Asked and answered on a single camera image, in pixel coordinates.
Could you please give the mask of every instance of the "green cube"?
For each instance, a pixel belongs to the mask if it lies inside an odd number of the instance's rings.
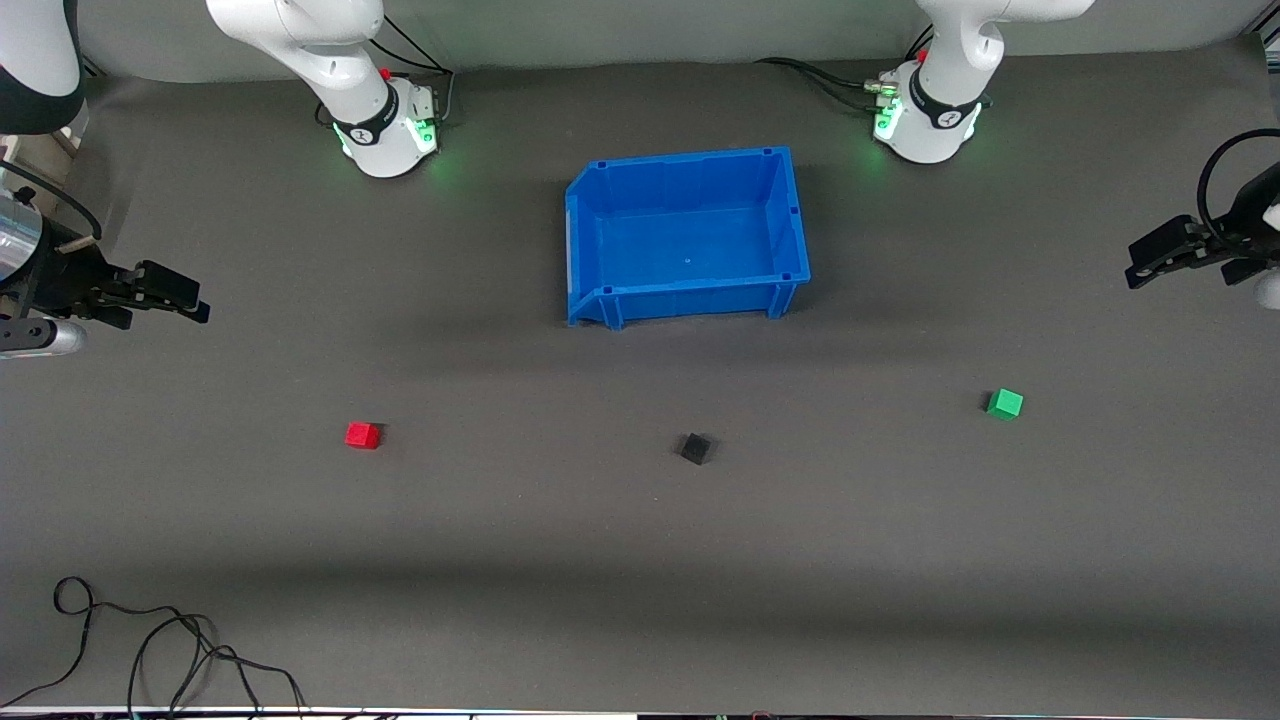
[[[1011,389],[1000,388],[991,396],[987,414],[1001,420],[1012,420],[1023,413],[1023,396]]]

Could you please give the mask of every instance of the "blue storage bin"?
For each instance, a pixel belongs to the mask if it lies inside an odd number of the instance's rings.
[[[599,160],[564,195],[568,324],[764,310],[809,282],[786,147]]]

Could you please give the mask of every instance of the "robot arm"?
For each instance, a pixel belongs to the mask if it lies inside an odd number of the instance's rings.
[[[1260,273],[1280,268],[1280,163],[1244,184],[1231,209],[1220,218],[1208,213],[1208,181],[1222,155],[1254,137],[1280,137],[1280,129],[1240,133],[1210,156],[1196,190],[1199,217],[1178,215],[1129,246],[1133,265],[1125,270],[1130,290],[1175,270],[1222,264],[1222,281],[1239,284]],[[1280,273],[1258,281],[1258,304],[1280,310]]]
[[[0,133],[54,132],[83,101],[76,0],[0,3]]]
[[[0,1],[0,132],[44,135],[72,122],[83,104],[76,0]],[[0,359],[74,352],[84,331],[70,316],[120,329],[132,310],[169,310],[209,322],[200,283],[143,260],[132,270],[106,261],[102,229],[74,199],[38,176],[0,167],[58,195],[93,225],[82,236],[45,218],[35,191],[0,188]],[[32,311],[52,319],[29,318]]]
[[[916,0],[933,20],[924,61],[881,73],[906,92],[886,109],[874,137],[913,163],[941,163],[973,135],[978,99],[1005,58],[996,23],[1082,15],[1093,0]]]
[[[228,36],[275,58],[334,118],[343,151],[365,173],[407,173],[436,149],[428,88],[384,78],[361,42],[383,24],[381,0],[206,0]]]

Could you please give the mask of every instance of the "black cable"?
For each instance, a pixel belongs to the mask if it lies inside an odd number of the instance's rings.
[[[1217,168],[1219,160],[1222,159],[1222,155],[1226,155],[1228,150],[1235,147],[1245,140],[1253,140],[1254,137],[1280,137],[1280,128],[1251,129],[1248,132],[1242,132],[1222,145],[1219,145],[1217,150],[1208,156],[1208,160],[1204,163],[1204,169],[1201,170],[1199,182],[1196,183],[1196,210],[1199,213],[1201,224],[1208,229],[1208,233],[1213,236],[1213,240],[1221,242],[1224,246],[1234,250],[1239,255],[1253,258],[1254,260],[1261,260],[1270,265],[1271,258],[1265,252],[1254,250],[1253,247],[1245,247],[1235,240],[1228,240],[1208,213],[1208,182],[1213,177],[1213,169]]]
[[[413,50],[417,50],[419,53],[422,54],[424,58],[426,58],[428,60],[430,60],[431,64],[434,64],[436,67],[436,69],[439,69],[442,73],[445,73],[445,74],[453,74],[453,70],[445,68],[444,65],[442,65],[439,63],[439,60],[436,60],[435,58],[433,58],[430,53],[428,53],[426,50],[422,50],[422,46],[419,45],[412,37],[410,37],[407,32],[404,32],[403,29],[401,29],[399,26],[396,24],[396,20],[390,19],[385,14],[383,15],[383,19],[387,20],[387,24],[392,26],[392,29],[394,29],[397,33],[399,33],[401,37],[403,37],[410,45],[412,45]]]
[[[440,73],[440,74],[444,74],[444,76],[447,76],[447,74],[449,74],[452,72],[452,70],[447,70],[447,69],[436,67],[436,65],[424,65],[422,63],[417,63],[415,60],[410,60],[408,58],[404,58],[403,55],[397,55],[396,53],[392,53],[390,50],[383,47],[381,44],[379,44],[376,40],[370,40],[369,42],[374,47],[381,50],[384,54],[390,55],[392,58],[399,60],[401,63],[404,63],[406,65],[413,65],[415,68],[422,68],[424,70],[433,70],[433,72],[436,72],[436,73]]]
[[[77,213],[79,213],[81,215],[84,217],[86,220],[88,220],[88,224],[93,228],[93,240],[102,240],[102,223],[99,223],[97,218],[93,217],[93,213],[90,213],[88,208],[81,205],[78,200],[76,200],[70,195],[67,195],[65,192],[63,192],[61,188],[54,187],[52,184],[45,182],[45,179],[41,178],[40,176],[37,176],[35,173],[31,173],[26,168],[19,168],[18,165],[14,165],[13,163],[10,163],[8,160],[0,160],[0,168],[4,168],[4,169],[6,169],[6,170],[9,170],[9,172],[12,172],[12,173],[14,173],[17,176],[20,176],[20,177],[23,177],[23,178],[26,178],[26,179],[28,179],[28,181],[38,184],[40,187],[47,190],[49,192],[52,192],[54,195],[56,195],[59,200],[61,200],[63,202],[65,202],[65,204],[70,205],[72,208],[74,208]]]
[[[841,105],[844,105],[846,108],[852,108],[855,110],[864,110],[864,111],[868,111],[868,113],[876,113],[876,111],[878,111],[878,108],[876,108],[874,105],[869,105],[869,104],[865,104],[865,102],[854,102],[852,100],[850,100],[849,97],[845,97],[844,95],[836,92],[836,90],[833,87],[831,87],[829,85],[827,85],[827,82],[829,82],[829,83],[836,85],[838,87],[844,87],[844,88],[847,88],[847,90],[859,90],[860,91],[860,90],[863,90],[863,83],[860,83],[860,82],[847,81],[847,79],[845,79],[845,78],[842,78],[840,76],[831,74],[827,70],[823,70],[822,68],[818,68],[815,65],[810,65],[809,63],[805,63],[805,61],[801,61],[801,60],[795,60],[795,59],[791,59],[791,58],[762,58],[762,59],[756,60],[756,63],[763,63],[763,64],[767,64],[767,65],[781,65],[781,67],[785,67],[785,68],[792,68],[792,69],[797,70],[801,77],[804,77],[809,82],[814,83],[818,87],[818,90],[823,91],[828,97],[831,97],[836,102],[840,102]]]
[[[819,68],[818,65],[805,63],[804,60],[796,60],[794,58],[760,58],[759,60],[756,60],[756,63],[763,63],[765,65],[782,65],[786,68],[795,68],[801,73],[819,77],[832,85],[838,85],[840,87],[849,87],[851,90],[863,88],[863,83],[860,82],[854,82],[850,79],[845,79],[840,76],[831,74],[827,70]]]
[[[67,606],[63,605],[63,591],[69,584],[73,583],[78,584],[84,591],[86,596],[86,605],[79,610],[68,610]],[[200,674],[201,667],[209,660],[221,660],[236,665],[237,673],[239,674],[241,684],[244,688],[244,694],[250,698],[250,702],[253,703],[255,715],[261,712],[262,703],[261,701],[259,701],[257,693],[253,692],[253,687],[250,684],[248,675],[244,673],[244,669],[251,667],[264,673],[275,673],[284,675],[284,678],[289,683],[289,691],[293,693],[293,701],[298,708],[298,716],[300,717],[302,716],[302,706],[306,705],[306,700],[302,697],[302,689],[298,687],[298,683],[293,678],[293,675],[288,670],[274,667],[271,665],[264,665],[261,662],[255,662],[252,660],[241,657],[236,652],[236,650],[232,648],[230,646],[214,644],[212,641],[209,639],[209,635],[205,633],[205,630],[200,626],[201,621],[209,624],[210,626],[212,625],[212,621],[207,616],[200,614],[182,612],[180,610],[178,610],[172,605],[161,605],[159,607],[151,607],[147,610],[134,610],[132,607],[124,607],[114,602],[105,602],[105,601],[100,602],[93,597],[93,589],[90,587],[90,584],[83,578],[76,575],[63,578],[61,580],[58,580],[56,585],[54,585],[54,610],[56,610],[61,615],[84,615],[84,625],[81,629],[81,642],[79,642],[79,648],[76,652],[76,660],[72,661],[70,667],[68,667],[67,671],[63,673],[63,675],[56,680],[51,683],[45,683],[42,685],[36,685],[35,688],[31,688],[27,692],[19,694],[18,697],[10,700],[9,702],[0,705],[0,708],[20,702],[26,697],[38,691],[59,685],[72,676],[76,669],[79,667],[81,661],[84,659],[84,650],[88,646],[88,632],[93,623],[93,614],[100,607],[108,607],[110,610],[115,610],[116,612],[122,612],[124,615],[150,615],[152,612],[169,612],[173,615],[173,618],[164,620],[163,623],[152,628],[150,633],[147,633],[146,638],[142,641],[142,644],[138,647],[137,653],[133,656],[133,665],[129,670],[129,684],[125,696],[125,703],[129,716],[133,715],[133,688],[137,684],[138,674],[142,670],[142,661],[146,655],[147,647],[151,644],[151,641],[161,630],[174,624],[178,624],[184,630],[187,630],[192,635],[192,638],[195,638],[196,646],[195,646],[195,653],[191,660],[191,666],[188,667],[187,674],[183,678],[182,685],[178,688],[178,693],[175,693],[174,700],[170,701],[169,717],[173,717],[177,705],[182,701],[182,697],[189,689],[191,683],[195,680],[196,675]]]
[[[933,36],[931,35],[932,31],[933,31],[933,23],[929,23],[928,27],[922,29],[920,35],[915,36],[915,42],[913,42],[911,46],[906,50],[906,55],[902,55],[902,60],[914,60],[915,54],[924,47],[924,44],[933,40]]]

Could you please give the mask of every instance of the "green indicator light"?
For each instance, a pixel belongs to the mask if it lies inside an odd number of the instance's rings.
[[[897,129],[897,120],[902,117],[902,100],[895,99],[887,108],[881,110],[881,114],[888,117],[876,123],[876,137],[890,140],[893,137],[893,131]]]
[[[411,120],[404,118],[404,124],[412,132],[413,145],[424,155],[435,151],[435,126],[430,120]]]

